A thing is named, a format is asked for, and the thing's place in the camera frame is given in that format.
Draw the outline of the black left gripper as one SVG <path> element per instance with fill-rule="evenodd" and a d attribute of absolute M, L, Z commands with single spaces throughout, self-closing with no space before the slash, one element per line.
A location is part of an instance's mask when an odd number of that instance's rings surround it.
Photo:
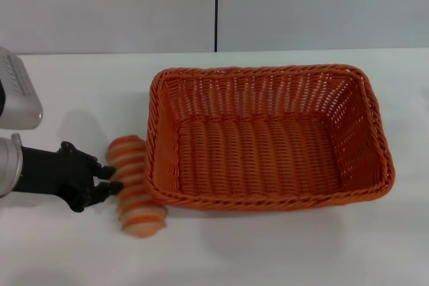
<path fill-rule="evenodd" d="M 23 165 L 16 192 L 58 196 L 72 211 L 82 212 L 124 188 L 122 182 L 101 182 L 95 186 L 94 177 L 111 180 L 116 169 L 101 166 L 96 157 L 67 141 L 56 152 L 29 147 L 22 147 L 21 151 Z"/>

